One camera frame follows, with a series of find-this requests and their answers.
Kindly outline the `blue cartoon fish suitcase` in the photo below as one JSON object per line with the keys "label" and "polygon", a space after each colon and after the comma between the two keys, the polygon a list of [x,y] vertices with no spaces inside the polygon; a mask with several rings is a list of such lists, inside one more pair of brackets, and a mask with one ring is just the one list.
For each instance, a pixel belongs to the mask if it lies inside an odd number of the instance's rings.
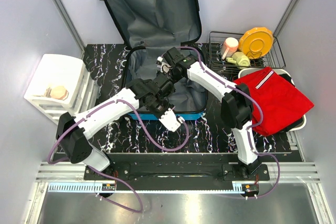
{"label": "blue cartoon fish suitcase", "polygon": [[[197,57],[193,47],[202,34],[198,0],[101,0],[105,3],[123,41],[130,49],[122,75],[122,87],[135,79],[153,80],[161,71],[157,58],[175,47],[183,55]],[[174,84],[168,96],[177,115],[197,120],[207,105],[207,91],[186,78]],[[140,108],[134,118],[157,120]]]}

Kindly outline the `pink round cosmetic item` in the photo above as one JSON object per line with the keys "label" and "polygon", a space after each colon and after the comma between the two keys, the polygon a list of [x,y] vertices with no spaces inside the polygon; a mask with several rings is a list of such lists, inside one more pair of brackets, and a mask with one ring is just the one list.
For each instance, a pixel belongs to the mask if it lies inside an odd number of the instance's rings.
{"label": "pink round cosmetic item", "polygon": [[65,100],[68,95],[69,92],[64,86],[53,87],[50,91],[50,97],[57,100]]}

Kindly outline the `black garment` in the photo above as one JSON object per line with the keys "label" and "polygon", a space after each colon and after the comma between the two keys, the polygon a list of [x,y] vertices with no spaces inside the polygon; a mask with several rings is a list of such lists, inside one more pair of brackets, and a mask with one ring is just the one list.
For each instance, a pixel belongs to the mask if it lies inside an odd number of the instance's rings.
{"label": "black garment", "polygon": [[[282,78],[284,78],[287,82],[289,82],[290,84],[295,86],[295,84],[294,84],[290,75],[288,75],[287,73],[283,73],[280,76]],[[306,115],[303,115],[302,118],[300,118],[300,119],[296,120],[294,123],[288,125],[284,129],[282,129],[280,132],[291,132],[291,131],[300,130],[306,125],[306,123],[307,123]]]}

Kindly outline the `red garment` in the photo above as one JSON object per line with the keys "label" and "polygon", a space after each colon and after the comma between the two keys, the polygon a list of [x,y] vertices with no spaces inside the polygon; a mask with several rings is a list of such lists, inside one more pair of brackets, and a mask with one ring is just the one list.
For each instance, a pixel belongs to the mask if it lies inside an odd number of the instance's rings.
{"label": "red garment", "polygon": [[270,67],[236,79],[234,83],[246,84],[250,96],[261,107],[263,121],[253,130],[263,136],[280,132],[314,107],[303,93]]}

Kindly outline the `small white pink box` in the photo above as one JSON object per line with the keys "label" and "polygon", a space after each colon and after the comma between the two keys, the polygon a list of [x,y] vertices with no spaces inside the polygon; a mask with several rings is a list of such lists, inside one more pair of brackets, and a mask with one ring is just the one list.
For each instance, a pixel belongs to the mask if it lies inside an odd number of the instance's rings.
{"label": "small white pink box", "polygon": [[52,88],[51,87],[48,87],[44,93],[44,97],[47,97],[47,98],[50,98],[51,97],[51,91],[52,91]]}

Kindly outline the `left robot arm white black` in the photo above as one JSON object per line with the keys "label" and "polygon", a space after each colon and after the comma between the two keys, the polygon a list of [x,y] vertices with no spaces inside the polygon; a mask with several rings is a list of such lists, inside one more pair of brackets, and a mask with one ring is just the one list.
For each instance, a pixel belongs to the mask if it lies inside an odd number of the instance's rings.
{"label": "left robot arm white black", "polygon": [[109,123],[140,108],[146,108],[167,130],[175,132],[181,124],[167,100],[175,91],[174,84],[163,73],[153,80],[135,79],[102,104],[74,116],[64,113],[57,126],[56,145],[61,146],[71,163],[83,162],[95,168],[99,178],[109,179],[113,175],[110,159],[90,139]]}

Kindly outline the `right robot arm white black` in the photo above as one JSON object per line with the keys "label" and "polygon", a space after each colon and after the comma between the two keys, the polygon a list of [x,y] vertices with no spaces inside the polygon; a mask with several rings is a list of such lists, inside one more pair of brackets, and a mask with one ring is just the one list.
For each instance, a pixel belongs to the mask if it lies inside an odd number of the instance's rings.
{"label": "right robot arm white black", "polygon": [[250,180],[257,174],[260,166],[255,143],[253,141],[254,100],[248,86],[236,85],[216,74],[201,60],[200,52],[193,48],[197,57],[185,56],[173,47],[157,58],[160,71],[176,83],[183,78],[194,81],[214,95],[221,103],[221,119],[231,128],[238,149],[239,176]]}

